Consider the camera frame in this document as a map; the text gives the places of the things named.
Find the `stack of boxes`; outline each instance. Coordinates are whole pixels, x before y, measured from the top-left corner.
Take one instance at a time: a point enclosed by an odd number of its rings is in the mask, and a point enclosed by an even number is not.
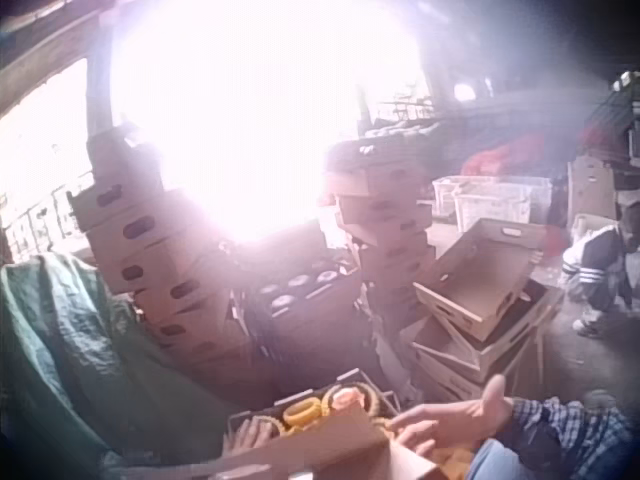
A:
[[[246,284],[236,311],[272,362],[282,394],[317,388],[353,366],[379,378],[353,263],[327,249],[317,221],[239,247]]]
[[[391,335],[415,320],[413,281],[435,260],[431,207],[417,202],[421,178],[403,136],[347,141],[327,155],[326,190],[361,269],[363,304]]]
[[[125,125],[89,139],[95,184],[69,195],[107,286],[134,292],[149,333],[200,381],[234,401],[268,391],[228,314],[234,265],[220,232],[182,191],[164,190],[158,155],[136,133]]]
[[[527,351],[542,381],[542,332],[563,298],[529,278],[544,238],[542,226],[482,219],[416,280],[429,316],[401,339],[430,400],[479,398],[494,374],[513,389]]]

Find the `plaid sleeve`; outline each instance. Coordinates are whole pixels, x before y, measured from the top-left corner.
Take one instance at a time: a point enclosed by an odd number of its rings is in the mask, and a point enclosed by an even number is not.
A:
[[[549,424],[558,433],[565,453],[574,447],[586,425],[572,480],[617,478],[615,473],[626,466],[633,446],[632,427],[617,408],[588,412],[579,402],[562,405],[557,398],[544,403],[514,399],[513,420],[522,428],[534,425],[540,421],[543,406],[551,413]]]

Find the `metal railing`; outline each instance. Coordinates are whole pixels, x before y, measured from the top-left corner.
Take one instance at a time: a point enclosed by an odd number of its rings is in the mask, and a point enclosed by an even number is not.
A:
[[[4,228],[14,262],[47,252],[69,237],[82,235],[67,192],[76,195],[93,184],[91,171],[61,185]]]

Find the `bright light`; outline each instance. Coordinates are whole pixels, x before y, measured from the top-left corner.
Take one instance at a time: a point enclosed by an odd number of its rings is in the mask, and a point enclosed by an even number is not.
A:
[[[416,69],[380,8],[174,0],[124,43],[112,93],[164,152],[167,183],[251,240],[316,215],[323,152],[356,136],[356,84],[388,89]]]
[[[476,99],[476,92],[470,85],[458,83],[453,88],[453,95],[459,102],[469,102]]]

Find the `person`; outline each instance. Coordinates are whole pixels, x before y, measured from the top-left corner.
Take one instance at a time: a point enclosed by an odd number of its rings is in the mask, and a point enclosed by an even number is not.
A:
[[[633,428],[613,405],[562,405],[507,398],[505,379],[493,377],[481,399],[419,405],[392,420],[397,441],[428,456],[484,442],[469,480],[617,479],[633,449]]]
[[[622,313],[618,296],[627,311],[632,307],[632,289],[625,257],[640,245],[640,202],[628,206],[616,225],[585,236],[563,256],[560,283],[572,302],[583,305],[581,318],[573,330],[581,336],[598,338],[613,324],[613,315]]]

